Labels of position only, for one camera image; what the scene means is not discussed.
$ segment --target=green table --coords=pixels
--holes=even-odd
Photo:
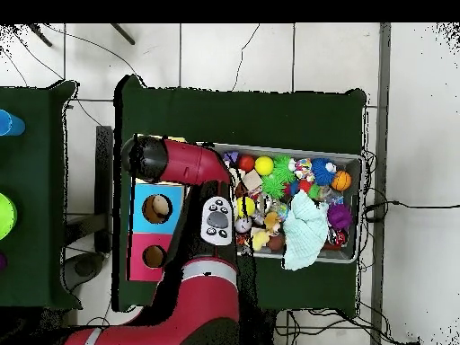
[[[74,82],[48,89],[0,87],[0,108],[25,122],[19,137],[0,137],[0,192],[18,221],[0,241],[8,266],[0,272],[1,306],[77,308],[60,281],[64,250],[64,104]]]
[[[359,155],[365,103],[361,90],[279,94],[148,89],[127,75],[115,92],[115,173],[120,170],[119,151],[134,133]],[[113,249],[119,255],[114,273],[119,275],[113,278],[112,302],[126,311],[131,305],[150,305],[155,283],[126,281],[130,177],[123,171],[120,179],[114,188],[114,200],[120,202],[113,211]],[[271,259],[257,259],[256,264],[260,307],[331,307],[354,314],[356,263],[317,262],[294,272]],[[251,271],[250,258],[240,257],[238,265],[241,274]]]

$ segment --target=storage bin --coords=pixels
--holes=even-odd
[[[361,229],[361,215],[364,205],[364,159],[359,155],[333,154],[325,152],[300,151],[284,148],[267,148],[260,146],[238,146],[228,144],[214,144],[214,149],[223,154],[229,151],[238,151],[239,154],[252,155],[254,158],[266,155],[274,157],[276,155],[289,155],[296,160],[318,157],[331,159],[336,165],[337,170],[344,170],[351,175],[351,185],[343,191],[344,202],[351,207],[353,223],[349,227],[349,240],[346,246],[339,251],[321,250],[317,261],[334,263],[352,263],[358,257],[359,239]],[[238,247],[238,255],[242,254],[242,247]],[[268,247],[262,247],[259,252],[254,253],[255,257],[271,258],[280,260],[283,252],[272,252]]]

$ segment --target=pink box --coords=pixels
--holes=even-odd
[[[142,254],[148,246],[160,246],[166,252],[173,238],[172,234],[133,233],[130,274],[127,280],[158,282],[163,275],[163,268],[152,269],[144,264]]]

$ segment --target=green bowl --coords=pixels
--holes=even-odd
[[[4,239],[16,224],[17,210],[13,202],[0,193],[0,240]]]

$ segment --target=light blue cloth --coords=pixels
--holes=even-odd
[[[302,269],[316,261],[327,238],[327,209],[325,203],[317,207],[303,190],[294,196],[283,224],[285,270]]]

